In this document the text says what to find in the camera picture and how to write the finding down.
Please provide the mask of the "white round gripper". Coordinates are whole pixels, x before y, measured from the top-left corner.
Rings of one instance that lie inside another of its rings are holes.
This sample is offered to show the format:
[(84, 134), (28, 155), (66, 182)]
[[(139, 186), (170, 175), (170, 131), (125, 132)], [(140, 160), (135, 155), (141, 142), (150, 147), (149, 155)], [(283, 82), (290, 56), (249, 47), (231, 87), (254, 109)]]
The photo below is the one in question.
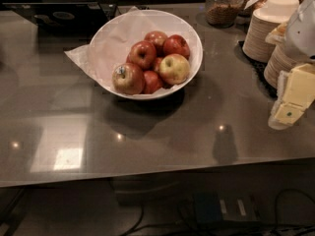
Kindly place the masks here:
[(315, 100), (315, 0), (303, 0), (288, 23), (270, 31), (265, 41), (284, 43), (284, 53), (291, 59), (306, 62), (281, 71), (278, 79), (278, 99), (271, 110), (268, 124), (275, 130), (293, 126)]

